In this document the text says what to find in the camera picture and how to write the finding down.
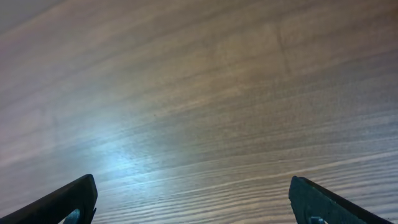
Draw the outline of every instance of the black object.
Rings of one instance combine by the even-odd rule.
[[[289,199],[298,224],[392,224],[304,177],[293,177]]]
[[[95,213],[97,189],[91,174],[63,186],[0,219],[0,224],[89,224]]]

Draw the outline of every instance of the wooden surface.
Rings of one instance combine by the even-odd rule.
[[[0,215],[293,223],[301,175],[398,222],[398,1],[66,0],[0,35]]]

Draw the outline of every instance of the wood grain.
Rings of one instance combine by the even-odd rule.
[[[66,0],[0,35],[0,215],[293,223],[305,176],[398,222],[398,2]]]

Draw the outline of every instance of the wooden table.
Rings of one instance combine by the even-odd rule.
[[[305,176],[398,222],[398,1],[66,0],[0,34],[0,215],[293,223]]]

